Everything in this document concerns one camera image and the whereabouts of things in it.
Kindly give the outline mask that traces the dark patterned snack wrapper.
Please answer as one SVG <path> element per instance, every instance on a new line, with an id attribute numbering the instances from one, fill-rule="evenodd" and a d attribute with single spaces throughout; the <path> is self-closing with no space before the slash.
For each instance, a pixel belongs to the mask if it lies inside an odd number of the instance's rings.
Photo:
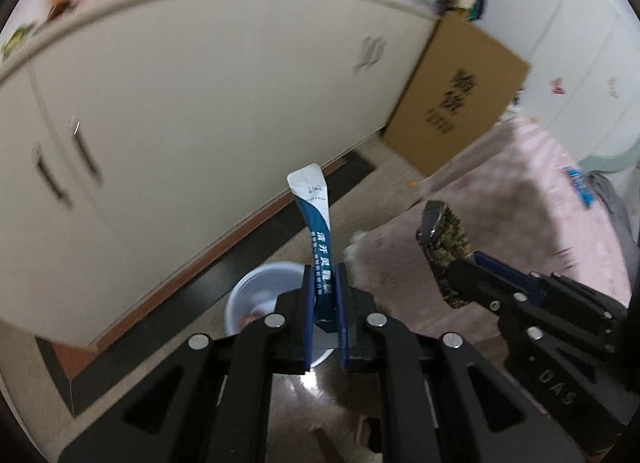
<path id="1" fill-rule="evenodd" d="M 416 241 L 430 266 L 440 295 L 452 309 L 469 305 L 452 288 L 446 271 L 459 259 L 469 258 L 473 251 L 458 215 L 443 201 L 427 201 L 422 210 L 421 226 Z"/>

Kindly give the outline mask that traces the blue white medicine sachet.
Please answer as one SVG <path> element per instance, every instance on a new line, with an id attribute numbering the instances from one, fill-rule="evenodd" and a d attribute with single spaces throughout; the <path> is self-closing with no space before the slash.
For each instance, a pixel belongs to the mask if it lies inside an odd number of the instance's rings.
<path id="1" fill-rule="evenodd" d="M 337 329 L 333 290 L 329 190 L 318 164 L 310 164 L 286 177 L 310 234 L 314 323 L 326 333 Z"/>

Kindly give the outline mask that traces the light blue trash bin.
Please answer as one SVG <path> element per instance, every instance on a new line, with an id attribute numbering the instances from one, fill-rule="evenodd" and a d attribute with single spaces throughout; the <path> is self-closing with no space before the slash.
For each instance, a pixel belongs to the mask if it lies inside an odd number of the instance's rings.
<path id="1" fill-rule="evenodd" d="M 335 350 L 332 271 L 281 261 L 244 275 L 226 307 L 233 374 L 300 374 Z"/>

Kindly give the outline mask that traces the pink checkered tablecloth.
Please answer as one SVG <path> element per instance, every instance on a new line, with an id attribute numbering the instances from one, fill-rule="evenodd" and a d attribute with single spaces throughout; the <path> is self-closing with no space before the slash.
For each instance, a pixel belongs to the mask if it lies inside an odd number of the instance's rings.
<path id="1" fill-rule="evenodd" d="M 473 249 L 528 273 L 559 272 L 627 305 L 631 283 L 622 246 L 601 202 L 586 206 L 567 176 L 570 154 L 528 118 L 480 137 L 421 181 L 405 212 L 352 241 L 350 284 L 413 332 L 460 333 L 494 365 L 506 343 L 497 319 L 476 304 L 442 299 L 416 241 L 427 201 L 449 205 Z"/>

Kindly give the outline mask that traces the blue snack wrapper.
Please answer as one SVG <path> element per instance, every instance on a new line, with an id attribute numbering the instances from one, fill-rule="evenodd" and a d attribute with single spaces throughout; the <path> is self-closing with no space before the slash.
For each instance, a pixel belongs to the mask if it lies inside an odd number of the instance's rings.
<path id="1" fill-rule="evenodd" d="M 564 171 L 579 200 L 582 201 L 585 208 L 591 208 L 596 201 L 596 194 L 593 193 L 585 175 L 579 168 L 565 168 Z"/>

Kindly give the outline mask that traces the grey folded blanket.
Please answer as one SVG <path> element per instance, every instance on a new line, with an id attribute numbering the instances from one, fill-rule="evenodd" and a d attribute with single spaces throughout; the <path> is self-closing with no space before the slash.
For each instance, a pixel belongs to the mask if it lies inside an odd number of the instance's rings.
<path id="1" fill-rule="evenodd" d="M 624 203 L 617 195 L 611 181 L 599 171 L 590 171 L 587 179 L 608 212 L 617 240 L 620 242 L 628 275 L 633 275 L 637 270 L 639 254 Z"/>

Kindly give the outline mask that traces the brown cardboard box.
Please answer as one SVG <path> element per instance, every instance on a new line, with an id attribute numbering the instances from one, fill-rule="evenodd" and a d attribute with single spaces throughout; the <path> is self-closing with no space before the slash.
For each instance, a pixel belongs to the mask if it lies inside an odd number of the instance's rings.
<path id="1" fill-rule="evenodd" d="M 474 24 L 438 21 L 383 140 L 426 177 L 485 134 L 523 85 L 529 63 Z"/>

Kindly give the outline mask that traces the white low cabinet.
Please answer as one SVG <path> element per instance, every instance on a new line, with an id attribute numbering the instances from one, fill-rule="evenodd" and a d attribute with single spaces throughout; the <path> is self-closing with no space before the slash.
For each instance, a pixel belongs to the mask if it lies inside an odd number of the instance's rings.
<path id="1" fill-rule="evenodd" d="M 1 319 L 96 345 L 390 118 L 435 25 L 398 0 L 112 0 L 1 67 Z"/>

